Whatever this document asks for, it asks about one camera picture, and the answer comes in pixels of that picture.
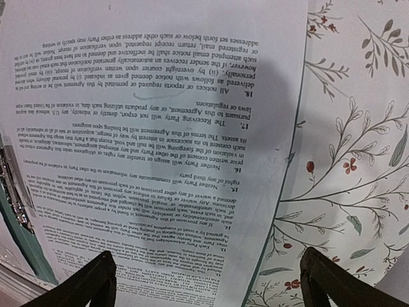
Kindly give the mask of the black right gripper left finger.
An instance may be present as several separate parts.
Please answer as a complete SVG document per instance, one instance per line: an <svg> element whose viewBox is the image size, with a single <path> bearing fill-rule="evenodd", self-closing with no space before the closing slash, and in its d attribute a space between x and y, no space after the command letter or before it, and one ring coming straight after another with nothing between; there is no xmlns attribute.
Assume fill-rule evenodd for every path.
<svg viewBox="0 0 409 307"><path fill-rule="evenodd" d="M114 306L116 264L110 251L103 251L62 284L23 304L23 307Z"/></svg>

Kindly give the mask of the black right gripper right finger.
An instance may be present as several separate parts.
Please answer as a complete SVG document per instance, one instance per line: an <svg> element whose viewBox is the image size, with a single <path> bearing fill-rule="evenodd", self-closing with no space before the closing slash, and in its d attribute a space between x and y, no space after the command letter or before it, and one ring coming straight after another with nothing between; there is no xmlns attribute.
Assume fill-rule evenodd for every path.
<svg viewBox="0 0 409 307"><path fill-rule="evenodd" d="M304 305L407 306L406 303L353 277L315 248L307 248L300 261Z"/></svg>

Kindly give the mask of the white printed paper sheet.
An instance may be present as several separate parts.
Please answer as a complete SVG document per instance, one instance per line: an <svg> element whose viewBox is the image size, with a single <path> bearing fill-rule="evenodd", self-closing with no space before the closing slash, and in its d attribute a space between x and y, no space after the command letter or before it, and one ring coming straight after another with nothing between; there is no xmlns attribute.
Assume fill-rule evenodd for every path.
<svg viewBox="0 0 409 307"><path fill-rule="evenodd" d="M1 282L6 283L1 288L8 293L15 291L15 297L21 295L29 299L52 288L35 276L18 249L7 248L4 244L1 244Z"/></svg>

